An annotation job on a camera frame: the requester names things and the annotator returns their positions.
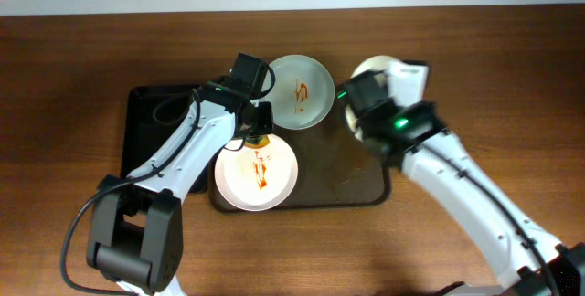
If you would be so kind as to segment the white plate with sauce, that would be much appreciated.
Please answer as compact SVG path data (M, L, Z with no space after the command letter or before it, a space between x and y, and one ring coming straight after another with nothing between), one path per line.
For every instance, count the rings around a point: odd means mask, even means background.
M388 126L378 126L378 122L389 122L402 109L388 95L386 68L397 59L388 56L376 56L362 62L352 78L342 86L338 98L345 104L346 125L353 136L363 141L362 130L358 126L364 122L365 127L373 127L374 132L384 132Z

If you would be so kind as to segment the green and orange sponge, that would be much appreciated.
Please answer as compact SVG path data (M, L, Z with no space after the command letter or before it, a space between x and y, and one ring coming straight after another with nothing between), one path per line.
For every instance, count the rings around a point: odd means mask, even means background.
M267 135L250 136L246 139L244 146L251 149L260 149L267 146L269 143L270 139Z

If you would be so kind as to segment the pink plate with sauce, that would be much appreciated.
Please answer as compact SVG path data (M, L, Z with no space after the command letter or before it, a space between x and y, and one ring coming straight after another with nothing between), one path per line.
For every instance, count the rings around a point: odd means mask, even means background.
M221 196L244 211L264 211L283 202L293 191L299 165L293 148L269 134L261 148L222 150L215 162L215 184Z

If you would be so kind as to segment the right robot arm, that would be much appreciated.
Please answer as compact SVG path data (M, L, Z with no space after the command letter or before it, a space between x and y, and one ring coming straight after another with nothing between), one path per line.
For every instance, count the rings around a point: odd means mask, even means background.
M476 164L424 100L431 68L416 60L363 61L337 94L351 134L385 167L430 194L484 255L497 283L462 281L442 295L581 295L584 246L567 248L527 216Z

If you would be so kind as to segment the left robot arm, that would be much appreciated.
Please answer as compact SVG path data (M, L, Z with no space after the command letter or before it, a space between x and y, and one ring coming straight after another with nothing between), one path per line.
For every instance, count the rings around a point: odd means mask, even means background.
M106 176L89 200L86 260L119 295L179 295L182 205L208 163L231 140L271 132L271 108L256 101L274 80L269 65L238 54L226 76L187 93L185 116L171 136L125 178Z

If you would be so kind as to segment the brown serving tray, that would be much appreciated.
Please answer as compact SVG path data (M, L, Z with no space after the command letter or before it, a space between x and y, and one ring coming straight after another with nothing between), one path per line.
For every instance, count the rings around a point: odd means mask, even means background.
M292 193L272 210L375 206L389 198L389 172L346 131L341 101L335 100L326 117L311 128L295 131L277 127L273 134L292 147L299 174ZM236 152L240 144L236 140L228 150ZM216 160L209 168L211 205L223 213L243 212L219 193L214 178Z

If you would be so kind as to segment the black rectangular tray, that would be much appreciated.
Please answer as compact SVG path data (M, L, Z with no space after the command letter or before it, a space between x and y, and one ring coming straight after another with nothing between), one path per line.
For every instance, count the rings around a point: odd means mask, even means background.
M120 176L145 163L172 135L197 84L138 86L128 95Z

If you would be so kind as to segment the pale blue plate with sauce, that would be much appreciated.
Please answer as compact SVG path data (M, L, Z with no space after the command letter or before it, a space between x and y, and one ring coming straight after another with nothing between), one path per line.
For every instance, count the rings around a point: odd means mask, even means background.
M308 129L322 121L334 103L335 84L316 59L287 55L270 63L275 84L260 102L271 104L273 123L288 130Z

